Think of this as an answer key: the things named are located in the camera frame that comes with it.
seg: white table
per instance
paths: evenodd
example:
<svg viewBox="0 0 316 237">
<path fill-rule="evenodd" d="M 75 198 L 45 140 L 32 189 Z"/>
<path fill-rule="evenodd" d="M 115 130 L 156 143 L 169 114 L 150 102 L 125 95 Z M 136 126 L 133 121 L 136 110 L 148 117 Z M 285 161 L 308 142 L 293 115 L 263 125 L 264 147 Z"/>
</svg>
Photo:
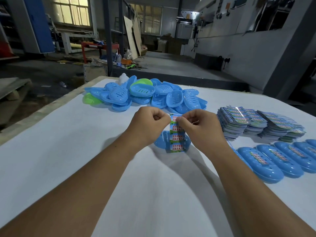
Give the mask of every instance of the white table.
<svg viewBox="0 0 316 237">
<path fill-rule="evenodd" d="M 96 87 L 113 80 L 105 79 Z M 196 88 L 217 112 L 243 106 L 286 115 L 316 139 L 316 118 L 262 95 Z M 0 227 L 76 172 L 122 133 L 139 105 L 125 112 L 91 107 L 79 95 L 0 147 Z M 239 137 L 235 148 L 266 143 Z M 316 174 L 285 177 L 267 186 L 316 229 Z M 93 236 L 238 236 L 239 231 L 212 163 L 191 146 L 166 154 L 149 146 L 129 163 Z"/>
</svg>

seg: forearm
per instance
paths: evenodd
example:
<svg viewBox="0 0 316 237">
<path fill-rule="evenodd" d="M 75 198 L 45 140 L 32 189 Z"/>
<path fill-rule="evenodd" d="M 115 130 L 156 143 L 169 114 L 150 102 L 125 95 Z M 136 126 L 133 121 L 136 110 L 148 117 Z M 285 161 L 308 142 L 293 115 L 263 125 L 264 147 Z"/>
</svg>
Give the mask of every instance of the forearm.
<svg viewBox="0 0 316 237">
<path fill-rule="evenodd" d="M 314 236 L 228 145 L 208 151 L 237 220 L 247 236 Z"/>
<path fill-rule="evenodd" d="M 75 174 L 0 230 L 0 236 L 91 236 L 129 161 L 132 140 L 119 137 Z"/>
</svg>

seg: stack of stickers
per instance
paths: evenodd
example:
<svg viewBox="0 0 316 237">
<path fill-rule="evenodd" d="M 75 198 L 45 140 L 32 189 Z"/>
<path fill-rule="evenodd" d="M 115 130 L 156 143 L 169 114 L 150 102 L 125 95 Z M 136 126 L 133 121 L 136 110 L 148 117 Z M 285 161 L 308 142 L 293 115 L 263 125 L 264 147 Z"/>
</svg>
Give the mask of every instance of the stack of stickers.
<svg viewBox="0 0 316 237">
<path fill-rule="evenodd" d="M 170 113 L 170 150 L 171 152 L 185 151 L 185 131 L 176 122 L 181 115 Z"/>
<path fill-rule="evenodd" d="M 254 109 L 244 109 L 246 116 L 250 118 L 251 123 L 247 125 L 244 134 L 257 135 L 267 127 L 268 122 L 262 118 Z"/>
<path fill-rule="evenodd" d="M 221 107 L 218 109 L 217 117 L 221 123 L 224 136 L 228 140 L 235 140 L 242 135 L 251 123 L 243 107 Z"/>
<path fill-rule="evenodd" d="M 261 138 L 267 138 L 272 141 L 293 142 L 306 133 L 304 127 L 293 119 L 272 112 L 257 112 L 268 121 L 268 126 L 258 135 Z"/>
</svg>

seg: window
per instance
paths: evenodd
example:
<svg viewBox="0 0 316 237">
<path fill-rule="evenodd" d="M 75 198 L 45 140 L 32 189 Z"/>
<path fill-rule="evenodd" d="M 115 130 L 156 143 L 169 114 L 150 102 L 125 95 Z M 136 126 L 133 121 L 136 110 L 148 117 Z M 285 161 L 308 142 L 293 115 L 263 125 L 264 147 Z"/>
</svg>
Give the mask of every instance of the window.
<svg viewBox="0 0 316 237">
<path fill-rule="evenodd" d="M 53 0 L 58 22 L 90 26 L 88 0 Z"/>
<path fill-rule="evenodd" d="M 162 7 L 131 4 L 143 22 L 142 33 L 160 35 Z"/>
</svg>

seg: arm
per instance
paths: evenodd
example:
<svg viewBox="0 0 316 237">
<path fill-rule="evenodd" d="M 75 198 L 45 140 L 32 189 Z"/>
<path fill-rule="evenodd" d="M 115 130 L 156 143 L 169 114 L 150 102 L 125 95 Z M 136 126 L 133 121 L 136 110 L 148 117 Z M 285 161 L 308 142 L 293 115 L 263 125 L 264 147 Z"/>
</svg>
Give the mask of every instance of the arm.
<svg viewBox="0 0 316 237">
<path fill-rule="evenodd" d="M 177 121 L 213 163 L 246 236 L 316 236 L 232 151 L 214 113 L 193 110 Z"/>
<path fill-rule="evenodd" d="M 0 236 L 91 236 L 128 163 L 169 123 L 162 110 L 141 107 L 117 140 L 0 229 Z"/>
</svg>

